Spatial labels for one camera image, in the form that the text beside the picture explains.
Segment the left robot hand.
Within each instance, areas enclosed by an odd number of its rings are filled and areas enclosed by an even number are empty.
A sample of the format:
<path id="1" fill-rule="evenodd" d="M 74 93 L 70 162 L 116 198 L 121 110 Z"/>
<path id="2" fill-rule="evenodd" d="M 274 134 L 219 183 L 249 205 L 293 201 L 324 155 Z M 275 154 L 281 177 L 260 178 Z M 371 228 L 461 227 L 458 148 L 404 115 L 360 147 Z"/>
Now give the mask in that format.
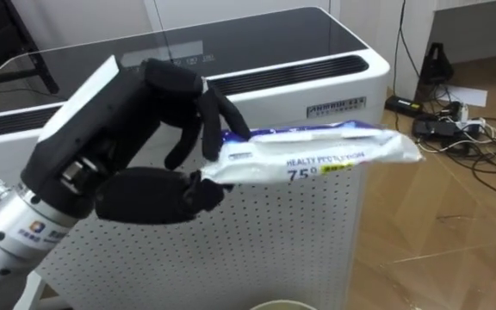
<path id="1" fill-rule="evenodd" d="M 216 208 L 230 190 L 181 164 L 199 146 L 218 159 L 223 125 L 251 137 L 243 115 L 206 79 L 147 59 L 108 59 L 46 123 L 22 171 L 43 202 L 81 220 L 174 225 Z"/>

